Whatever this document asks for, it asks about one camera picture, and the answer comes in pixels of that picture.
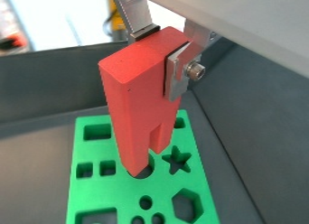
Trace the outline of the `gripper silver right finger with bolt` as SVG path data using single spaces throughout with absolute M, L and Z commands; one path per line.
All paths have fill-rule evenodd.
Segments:
M 205 74 L 201 63 L 204 51 L 216 43 L 221 36 L 188 20 L 184 31 L 173 27 L 165 30 L 166 67 L 165 67 L 165 98 L 176 101 L 185 93 L 189 81 L 197 81 Z

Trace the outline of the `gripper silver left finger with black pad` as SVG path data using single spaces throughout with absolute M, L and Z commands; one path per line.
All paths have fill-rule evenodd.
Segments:
M 130 42 L 137 42 L 159 31 L 161 27 L 153 22 L 147 0 L 115 0 L 115 4 Z

